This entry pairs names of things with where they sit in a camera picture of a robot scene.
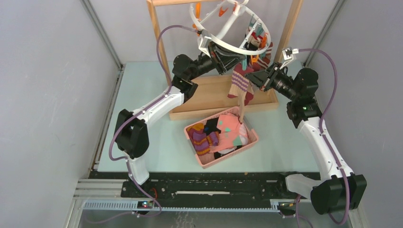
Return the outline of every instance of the sock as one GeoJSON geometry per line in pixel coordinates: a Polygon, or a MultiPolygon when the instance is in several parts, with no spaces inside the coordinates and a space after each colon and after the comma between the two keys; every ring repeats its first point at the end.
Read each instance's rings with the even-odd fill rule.
{"type": "Polygon", "coordinates": [[[202,123],[197,123],[186,128],[190,141],[199,156],[205,155],[210,151],[210,145],[207,141],[206,133],[204,133],[203,130],[204,124],[202,123]]]}
{"type": "Polygon", "coordinates": [[[207,120],[206,125],[204,126],[204,133],[206,133],[206,135],[209,135],[212,132],[221,133],[221,130],[217,128],[217,124],[218,117],[207,120]]]}
{"type": "Polygon", "coordinates": [[[212,132],[207,136],[207,141],[209,142],[210,146],[218,146],[218,143],[220,142],[220,137],[218,135],[218,132],[212,132]]]}
{"type": "Polygon", "coordinates": [[[242,64],[237,64],[232,73],[232,84],[228,92],[228,98],[244,97],[245,104],[247,105],[253,99],[253,89],[250,86],[249,80],[245,78],[245,74],[254,72],[253,68],[247,67],[242,70],[242,64]]]}

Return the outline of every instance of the white plastic clip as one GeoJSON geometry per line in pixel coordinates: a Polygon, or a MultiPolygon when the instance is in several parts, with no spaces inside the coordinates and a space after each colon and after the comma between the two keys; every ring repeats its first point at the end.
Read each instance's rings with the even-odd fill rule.
{"type": "Polygon", "coordinates": [[[342,161],[340,161],[340,164],[341,164],[341,166],[338,166],[337,167],[337,169],[343,169],[343,170],[345,170],[345,165],[343,165],[343,163],[342,163],[342,161]]]}
{"type": "Polygon", "coordinates": [[[327,135],[327,129],[325,128],[325,129],[323,129],[323,133],[321,133],[320,134],[321,136],[323,136],[323,135],[327,135]]]}
{"type": "Polygon", "coordinates": [[[298,48],[291,49],[290,47],[285,48],[282,50],[283,53],[283,58],[284,58],[284,63],[281,65],[280,70],[283,69],[285,66],[288,64],[294,62],[295,54],[299,53],[298,48]]]}

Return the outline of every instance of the orange clothespin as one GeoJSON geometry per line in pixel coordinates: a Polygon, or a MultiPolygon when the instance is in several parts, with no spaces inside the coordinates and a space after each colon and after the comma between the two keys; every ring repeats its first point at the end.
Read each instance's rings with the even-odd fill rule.
{"type": "Polygon", "coordinates": [[[266,46],[266,43],[267,43],[267,32],[265,32],[262,42],[260,43],[260,48],[264,48],[266,46]]]}
{"type": "Polygon", "coordinates": [[[224,15],[225,12],[227,12],[228,8],[226,8],[225,10],[222,9],[222,6],[220,7],[220,12],[218,13],[218,16],[221,17],[222,15],[224,15]]]}
{"type": "Polygon", "coordinates": [[[235,6],[234,6],[234,8],[232,9],[232,12],[234,12],[236,8],[237,8],[237,2],[235,2],[235,6]]]}
{"type": "MultiPolygon", "coordinates": [[[[196,4],[196,10],[195,10],[196,11],[195,16],[196,16],[197,20],[199,20],[199,21],[200,21],[200,8],[201,8],[201,4],[199,2],[196,4]]],[[[195,24],[193,24],[193,28],[195,30],[198,30],[197,26],[195,24]]]]}
{"type": "Polygon", "coordinates": [[[259,58],[259,55],[257,55],[257,56],[250,56],[250,63],[251,64],[254,64],[254,63],[257,63],[258,62],[258,58],[259,58]]]}
{"type": "Polygon", "coordinates": [[[198,20],[200,20],[200,8],[201,8],[201,4],[200,2],[196,4],[196,18],[198,20]]]}

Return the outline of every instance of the clothes peg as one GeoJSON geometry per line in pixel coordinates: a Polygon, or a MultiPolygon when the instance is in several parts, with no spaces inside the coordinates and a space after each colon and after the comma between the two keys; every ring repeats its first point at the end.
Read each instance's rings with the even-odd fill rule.
{"type": "Polygon", "coordinates": [[[256,27],[255,33],[256,33],[256,37],[260,36],[263,32],[263,26],[261,23],[258,24],[258,26],[256,27]]]}
{"type": "Polygon", "coordinates": [[[251,64],[257,63],[257,62],[258,62],[258,58],[259,58],[259,56],[255,56],[255,57],[250,56],[250,63],[251,63],[251,64]]]}
{"type": "Polygon", "coordinates": [[[199,20],[200,21],[200,8],[202,7],[202,5],[200,4],[200,2],[199,3],[197,3],[196,4],[196,18],[197,18],[197,20],[199,20]]]}
{"type": "Polygon", "coordinates": [[[245,59],[242,61],[242,70],[246,70],[246,68],[248,67],[247,59],[248,58],[245,57],[245,59]]]}
{"type": "Polygon", "coordinates": [[[263,36],[262,42],[260,43],[260,48],[264,48],[267,43],[267,32],[265,32],[265,35],[263,36]]]}
{"type": "MultiPolygon", "coordinates": [[[[200,4],[200,2],[199,2],[199,3],[196,4],[196,9],[195,9],[195,11],[196,11],[195,16],[196,16],[197,20],[199,20],[199,21],[200,21],[200,8],[201,8],[201,4],[200,4]]],[[[196,26],[195,24],[193,24],[192,27],[193,27],[195,30],[198,30],[198,29],[197,29],[197,26],[196,26]]]]}
{"type": "Polygon", "coordinates": [[[237,8],[237,2],[235,2],[235,6],[234,6],[234,8],[232,9],[232,12],[234,12],[236,8],[237,8]]]}
{"type": "Polygon", "coordinates": [[[222,9],[222,6],[221,6],[218,16],[221,17],[222,15],[224,15],[225,12],[227,12],[227,10],[228,10],[228,7],[226,9],[222,9]]]}
{"type": "Polygon", "coordinates": [[[252,15],[252,18],[249,21],[249,27],[253,27],[253,25],[255,24],[255,21],[253,21],[253,16],[254,15],[252,15]]]}
{"type": "MultiPolygon", "coordinates": [[[[265,35],[260,43],[260,49],[264,48],[267,45],[267,32],[265,32],[265,35]]],[[[263,52],[259,55],[260,59],[263,59],[266,56],[266,52],[263,52]]]]}

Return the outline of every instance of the wooden tray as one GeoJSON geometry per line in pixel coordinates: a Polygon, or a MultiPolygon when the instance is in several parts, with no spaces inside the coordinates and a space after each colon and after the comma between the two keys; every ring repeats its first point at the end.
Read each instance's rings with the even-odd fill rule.
{"type": "MultiPolygon", "coordinates": [[[[193,80],[199,87],[193,97],[174,108],[171,120],[205,118],[238,106],[238,99],[227,97],[231,87],[231,75],[205,76],[193,80]]],[[[245,106],[246,112],[265,111],[278,108],[278,99],[273,89],[268,92],[256,91],[253,99],[245,106]]]]}

